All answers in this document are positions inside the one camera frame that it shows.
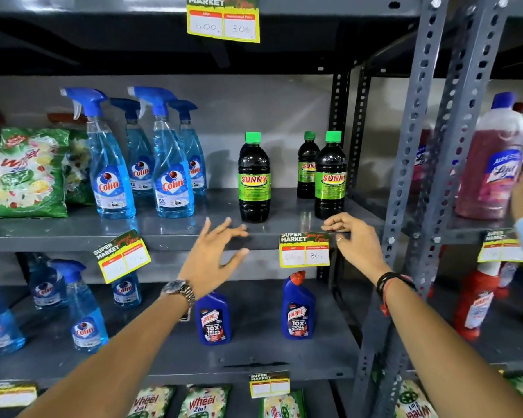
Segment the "pink floor cleaner bottle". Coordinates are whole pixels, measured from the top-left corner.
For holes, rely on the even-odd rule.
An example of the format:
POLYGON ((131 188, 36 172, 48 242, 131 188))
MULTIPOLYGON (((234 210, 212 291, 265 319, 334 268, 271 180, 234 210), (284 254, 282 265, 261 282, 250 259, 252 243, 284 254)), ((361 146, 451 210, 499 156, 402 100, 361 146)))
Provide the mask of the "pink floor cleaner bottle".
POLYGON ((413 175, 411 179, 411 186, 409 190, 410 195, 418 195, 422 180, 424 178, 424 163, 428 156, 427 141, 434 132, 434 124, 426 121, 420 134, 418 150, 413 167, 413 175))
POLYGON ((495 94, 491 109, 477 120, 454 206, 460 217, 506 215, 523 164, 523 113, 514 110, 515 99, 511 91, 495 94))

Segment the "person's right forearm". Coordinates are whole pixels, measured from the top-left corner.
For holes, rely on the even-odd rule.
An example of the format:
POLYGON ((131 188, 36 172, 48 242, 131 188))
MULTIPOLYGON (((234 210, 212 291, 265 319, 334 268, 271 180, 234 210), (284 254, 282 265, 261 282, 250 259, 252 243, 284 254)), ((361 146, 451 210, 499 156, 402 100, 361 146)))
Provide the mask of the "person's right forearm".
POLYGON ((523 397, 401 279, 385 304, 439 418, 523 418, 523 397))

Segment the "red wrist thread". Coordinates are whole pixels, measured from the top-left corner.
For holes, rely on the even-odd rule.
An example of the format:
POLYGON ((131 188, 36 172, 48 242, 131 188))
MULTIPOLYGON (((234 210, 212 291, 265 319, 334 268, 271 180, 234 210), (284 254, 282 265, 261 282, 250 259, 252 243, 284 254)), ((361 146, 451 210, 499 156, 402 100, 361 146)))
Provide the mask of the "red wrist thread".
POLYGON ((382 298, 382 304, 380 306, 380 309, 381 309, 383 315, 386 316, 386 317, 390 317, 390 312, 389 312, 389 309, 388 309, 388 306, 387 306, 387 303, 386 303, 386 294, 385 294, 385 292, 386 292, 386 289, 388 288, 388 286, 390 284, 390 281, 392 281, 394 279, 403 281, 407 286, 409 286, 411 288, 411 290, 413 292, 417 291, 417 288, 416 288, 416 286, 414 284, 414 281, 413 281, 413 279, 410 276, 404 275, 404 274, 396 274, 396 273, 390 273, 390 274, 386 275, 384 282, 381 284, 381 286, 379 286, 377 288, 378 289, 378 293, 381 295, 381 298, 382 298))

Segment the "dark bottle with green cap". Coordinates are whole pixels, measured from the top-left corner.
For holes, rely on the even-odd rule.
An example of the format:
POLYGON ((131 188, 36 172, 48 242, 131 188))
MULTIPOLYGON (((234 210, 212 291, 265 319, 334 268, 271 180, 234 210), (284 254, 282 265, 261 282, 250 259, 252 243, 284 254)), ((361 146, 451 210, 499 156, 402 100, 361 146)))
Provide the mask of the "dark bottle with green cap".
POLYGON ((298 150, 297 197, 302 199, 314 199, 315 195, 316 158, 320 153, 315 138, 313 131, 306 131, 298 150))
POLYGON ((245 133, 237 163, 240 215, 252 224, 265 222, 271 209, 271 164, 261 138, 260 132, 245 133))
POLYGON ((347 159, 341 147, 342 133, 328 131, 326 145, 315 158, 314 214, 326 220, 344 211, 347 159))

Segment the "yellow price tag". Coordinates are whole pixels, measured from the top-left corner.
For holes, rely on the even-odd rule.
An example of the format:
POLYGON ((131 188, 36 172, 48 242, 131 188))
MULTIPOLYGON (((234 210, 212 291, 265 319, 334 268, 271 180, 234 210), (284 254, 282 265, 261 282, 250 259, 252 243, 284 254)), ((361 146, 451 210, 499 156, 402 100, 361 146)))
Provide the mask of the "yellow price tag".
POLYGON ((95 249, 98 266, 106 284, 137 271, 151 262, 145 242, 134 229, 95 249))
POLYGON ((287 232, 279 236, 281 268, 330 265, 330 234, 326 232, 287 232))
POLYGON ((249 376, 249 388, 252 399, 289 394, 291 392, 289 371, 251 374, 249 376))
POLYGON ((186 0, 191 35, 260 43, 258 0, 186 0))
POLYGON ((523 263, 523 249, 514 229, 499 229, 486 232, 477 262, 523 263))
POLYGON ((0 382, 0 408, 25 408, 38 397, 34 382, 0 382))

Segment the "person's left forearm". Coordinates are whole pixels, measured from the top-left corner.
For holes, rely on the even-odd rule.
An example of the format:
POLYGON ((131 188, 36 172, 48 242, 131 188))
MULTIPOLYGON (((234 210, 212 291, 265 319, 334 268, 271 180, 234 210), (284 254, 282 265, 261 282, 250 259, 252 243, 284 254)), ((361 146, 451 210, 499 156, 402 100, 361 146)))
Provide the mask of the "person's left forearm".
POLYGON ((160 295, 17 418, 126 418, 161 346, 187 309, 181 294, 160 295))

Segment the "grey metal shelf rack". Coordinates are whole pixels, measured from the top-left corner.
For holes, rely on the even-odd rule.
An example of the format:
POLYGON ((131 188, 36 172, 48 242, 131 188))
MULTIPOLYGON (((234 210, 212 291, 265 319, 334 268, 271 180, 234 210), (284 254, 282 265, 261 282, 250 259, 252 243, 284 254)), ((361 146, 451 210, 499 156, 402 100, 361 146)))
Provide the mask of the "grey metal shelf rack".
MULTIPOLYGON (((162 32, 169 24, 179 25, 185 16, 185 0, 57 0, 51 7, 60 7, 59 12, 42 12, 22 5, 21 0, 0 0, 0 33, 28 45, 28 49, 47 50, 50 57, 58 57, 64 63, 72 64, 70 73, 76 75, 99 76, 125 74, 130 72, 174 72, 184 71, 182 67, 154 65, 154 52, 147 52, 147 63, 139 66, 132 61, 128 66, 115 66, 110 62, 106 66, 91 66, 90 56, 96 50, 74 46, 76 57, 64 55, 52 50, 53 41, 60 40, 50 27, 41 22, 45 19, 57 20, 73 25, 99 23, 100 19, 122 19, 135 29, 160 28, 162 32)), ((417 140, 420 137, 422 117, 427 107, 429 87, 433 78, 436 59, 445 23, 449 0, 258 0, 261 13, 262 30, 271 30, 276 34, 292 30, 297 26, 308 29, 325 20, 338 22, 335 37, 335 50, 324 54, 323 51, 293 51, 289 48, 282 54, 269 51, 238 52, 231 48, 228 55, 218 45, 217 52, 222 52, 230 59, 227 68, 212 67, 220 63, 214 58, 209 65, 207 54, 185 52, 186 66, 192 73, 206 72, 216 74, 221 70, 224 75, 233 73, 246 74, 333 74, 334 84, 338 86, 336 109, 338 123, 332 123, 334 103, 329 108, 329 129, 344 130, 350 72, 355 67, 355 60, 365 61, 361 68, 370 73, 368 59, 378 49, 387 48, 389 42, 398 40, 395 30, 400 30, 402 20, 412 20, 417 32, 415 42, 409 45, 413 49, 413 61, 409 78, 402 129, 400 131, 396 164, 392 174, 391 190, 384 219, 378 218, 364 206, 352 199, 351 183, 356 184, 357 166, 348 166, 348 199, 345 206, 350 212, 360 212, 371 224, 383 232, 383 250, 392 247, 391 258, 396 254, 396 239, 399 236, 408 200, 413 161, 417 140)), ((69 218, 0 218, 0 253, 19 253, 24 251, 79 251, 90 253, 112 239, 106 234, 106 227, 100 223, 96 212, 89 208, 77 210, 69 218)), ((257 315, 252 307, 256 300, 254 291, 260 294, 278 296, 281 292, 275 279, 268 282, 235 281, 223 284, 223 292, 237 295, 239 306, 244 316, 235 312, 232 318, 238 320, 238 335, 230 344, 222 348, 208 348, 200 342, 194 342, 190 324, 177 331, 177 340, 168 342, 160 352, 153 373, 148 374, 145 384, 157 384, 164 380, 168 384, 183 383, 235 383, 245 384, 251 374, 262 371, 289 371, 294 381, 354 379, 361 388, 366 388, 370 380, 363 377, 363 359, 360 349, 351 334, 348 324, 340 312, 332 288, 325 289, 322 281, 311 283, 316 290, 318 301, 323 302, 326 310, 323 315, 324 332, 309 342, 293 342, 286 339, 280 330, 280 302, 272 299, 265 309, 257 315)))
MULTIPOLYGON (((390 267, 397 255, 397 238, 404 228, 418 139, 448 15, 449 0, 421 2, 418 24, 411 31, 415 35, 413 59, 391 188, 384 223, 378 231, 390 267)), ((452 162, 458 160, 455 169, 465 163, 508 17, 523 18, 523 0, 462 0, 456 5, 451 57, 431 153, 425 162, 425 181, 408 228, 411 235, 403 266, 403 274, 413 279, 415 293, 425 303, 459 185, 458 176, 450 175, 452 162)), ((412 365, 391 316, 383 315, 381 304, 381 295, 373 289, 361 329, 362 345, 348 411, 352 418, 391 418, 402 378, 407 366, 412 365)))

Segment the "person's left hand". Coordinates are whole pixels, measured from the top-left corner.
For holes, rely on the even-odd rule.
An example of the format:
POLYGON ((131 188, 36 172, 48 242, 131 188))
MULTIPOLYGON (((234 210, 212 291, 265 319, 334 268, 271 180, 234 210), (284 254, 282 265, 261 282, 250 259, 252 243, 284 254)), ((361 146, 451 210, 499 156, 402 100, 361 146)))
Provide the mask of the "person's left hand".
MULTIPOLYGON (((218 239, 218 226, 210 230, 208 241, 202 241, 201 233, 199 234, 178 275, 178 279, 189 283, 197 300, 213 292, 229 279, 223 278, 221 266, 224 264, 221 259, 231 239, 218 239)), ((242 238, 247 236, 248 232, 244 224, 244 237, 242 238)))

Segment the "person's right hand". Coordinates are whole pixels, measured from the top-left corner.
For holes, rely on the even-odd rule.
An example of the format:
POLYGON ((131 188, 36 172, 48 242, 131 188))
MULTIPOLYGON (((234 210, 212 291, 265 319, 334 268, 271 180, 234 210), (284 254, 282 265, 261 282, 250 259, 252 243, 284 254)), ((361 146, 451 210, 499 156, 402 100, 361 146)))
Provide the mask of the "person's right hand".
POLYGON ((330 225, 323 221, 322 230, 336 233, 336 246, 342 256, 358 269, 374 286, 391 268, 386 264, 374 227, 366 224, 330 225))

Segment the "blue toilet cleaner bottle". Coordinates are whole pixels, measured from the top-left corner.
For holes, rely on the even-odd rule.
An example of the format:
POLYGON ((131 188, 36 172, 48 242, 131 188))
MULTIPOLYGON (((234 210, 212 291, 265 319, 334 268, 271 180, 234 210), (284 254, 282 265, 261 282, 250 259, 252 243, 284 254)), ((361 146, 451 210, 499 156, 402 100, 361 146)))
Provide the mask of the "blue toilet cleaner bottle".
POLYGON ((231 340, 231 322, 225 295, 210 292, 195 303, 195 323, 201 343, 222 345, 231 340))
POLYGON ((302 284, 306 271, 297 271, 283 285, 281 329, 286 338, 304 340, 314 336, 316 298, 302 284))

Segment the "silver wrist watch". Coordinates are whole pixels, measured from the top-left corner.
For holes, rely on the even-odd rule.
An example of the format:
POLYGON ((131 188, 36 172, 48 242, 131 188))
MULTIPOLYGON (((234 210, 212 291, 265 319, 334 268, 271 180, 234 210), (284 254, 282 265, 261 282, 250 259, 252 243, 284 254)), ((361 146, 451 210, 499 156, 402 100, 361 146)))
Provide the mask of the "silver wrist watch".
POLYGON ((189 283, 185 280, 176 279, 173 281, 168 282, 165 284, 165 286, 160 291, 161 295, 174 295, 179 294, 182 295, 187 303, 188 303, 188 309, 187 312, 185 312, 184 315, 181 316, 180 322, 190 322, 191 316, 192 316, 192 309, 194 308, 197 298, 196 295, 192 289, 192 287, 189 285, 189 283))

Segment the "red toilet cleaner bottle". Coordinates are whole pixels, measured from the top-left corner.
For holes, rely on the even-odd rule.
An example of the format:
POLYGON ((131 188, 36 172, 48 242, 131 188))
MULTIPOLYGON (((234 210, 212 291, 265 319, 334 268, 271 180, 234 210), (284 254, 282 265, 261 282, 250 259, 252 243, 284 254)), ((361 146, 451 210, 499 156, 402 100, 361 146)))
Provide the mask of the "red toilet cleaner bottle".
POLYGON ((505 299, 509 296, 509 285, 520 267, 518 262, 503 262, 500 268, 500 281, 498 287, 494 290, 494 297, 496 299, 505 299))
POLYGON ((462 281, 460 296, 453 314, 453 328, 463 339, 473 342, 500 283, 500 261, 482 262, 462 281))

